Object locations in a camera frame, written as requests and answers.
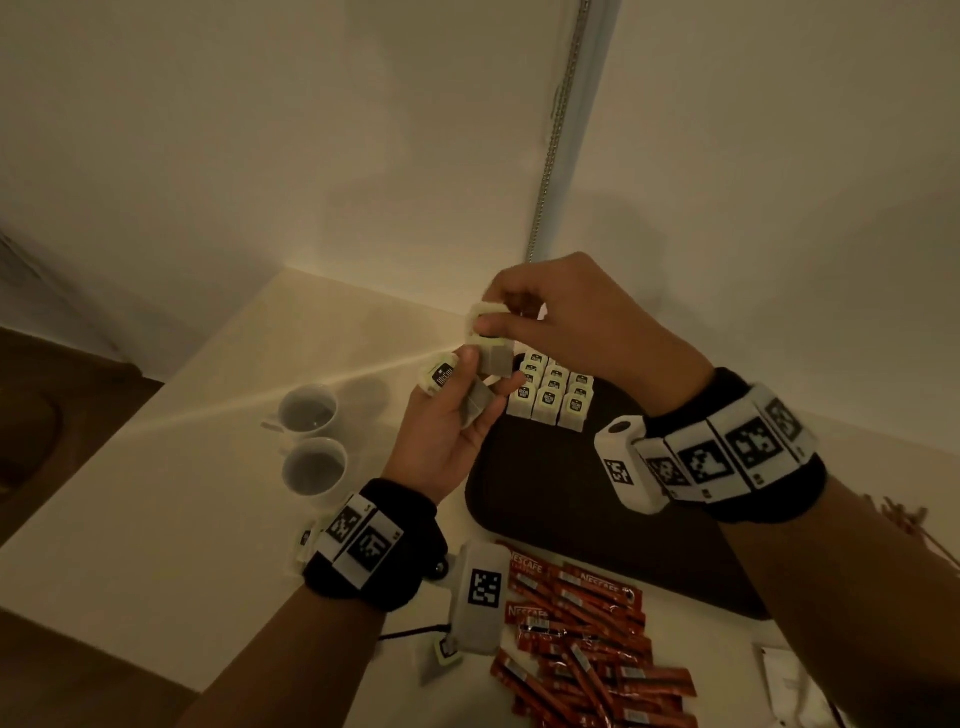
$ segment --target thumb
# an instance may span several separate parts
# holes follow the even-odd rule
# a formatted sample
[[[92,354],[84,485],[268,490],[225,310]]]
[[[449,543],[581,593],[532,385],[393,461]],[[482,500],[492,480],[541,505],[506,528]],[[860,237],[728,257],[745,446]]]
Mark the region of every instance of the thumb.
[[[513,339],[538,352],[543,351],[547,340],[547,324],[536,319],[527,319],[512,313],[488,313],[480,316],[474,330],[481,336],[501,336]]]
[[[480,364],[480,352],[476,347],[462,347],[457,355],[460,361],[453,370],[453,374],[446,381],[444,388],[433,398],[440,407],[449,411],[460,407],[460,403],[476,381],[477,366]]]

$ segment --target person's left hand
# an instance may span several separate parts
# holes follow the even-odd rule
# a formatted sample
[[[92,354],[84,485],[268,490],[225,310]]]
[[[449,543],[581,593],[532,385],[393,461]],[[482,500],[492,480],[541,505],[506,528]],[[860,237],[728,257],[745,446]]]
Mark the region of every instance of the person's left hand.
[[[507,406],[507,397],[526,381],[514,372],[493,386],[496,399],[472,425],[460,428],[460,403],[477,376],[480,352],[476,347],[456,351],[460,363],[434,397],[419,387],[410,394],[403,424],[383,476],[423,493],[434,503],[450,495],[464,481],[480,452],[484,438]]]

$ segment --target hand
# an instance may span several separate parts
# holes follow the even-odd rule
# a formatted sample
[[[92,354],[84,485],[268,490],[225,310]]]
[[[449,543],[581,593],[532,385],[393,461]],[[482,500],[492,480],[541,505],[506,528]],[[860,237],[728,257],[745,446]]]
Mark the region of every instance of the hand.
[[[507,407],[507,397],[526,381],[520,372],[500,379],[492,389],[496,399],[466,429],[460,428],[460,403],[477,376],[480,352],[457,350],[460,363],[434,397],[419,387],[410,394],[394,451],[383,476],[423,493],[434,503],[449,496],[469,475],[487,433]]]
[[[574,372],[598,376],[631,395],[648,415],[677,409],[713,376],[706,357],[658,324],[584,253],[497,274],[477,333],[533,347]],[[547,315],[538,321],[546,303]]]

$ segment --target person's right arm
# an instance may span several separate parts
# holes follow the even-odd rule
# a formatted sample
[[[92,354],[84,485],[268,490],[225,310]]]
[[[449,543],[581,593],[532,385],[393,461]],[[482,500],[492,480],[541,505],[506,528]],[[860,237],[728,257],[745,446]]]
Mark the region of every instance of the person's right arm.
[[[651,416],[713,375],[584,254],[502,271],[484,300],[513,313],[481,317],[479,333],[602,377]],[[721,527],[810,675],[861,728],[960,725],[960,579],[946,562],[833,477],[794,521]]]

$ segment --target wristband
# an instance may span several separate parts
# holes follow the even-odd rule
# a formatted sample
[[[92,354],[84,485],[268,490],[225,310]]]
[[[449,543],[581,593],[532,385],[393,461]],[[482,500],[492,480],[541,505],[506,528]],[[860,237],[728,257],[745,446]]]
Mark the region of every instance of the wristband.
[[[765,449],[752,450],[751,438]],[[724,523],[792,521],[827,485],[812,435],[770,390],[728,369],[684,406],[646,420],[634,446],[673,499],[701,503]]]
[[[391,480],[371,480],[317,537],[303,571],[306,586],[333,599],[361,598],[393,612],[407,604],[424,578],[445,567],[446,540],[437,506]]]

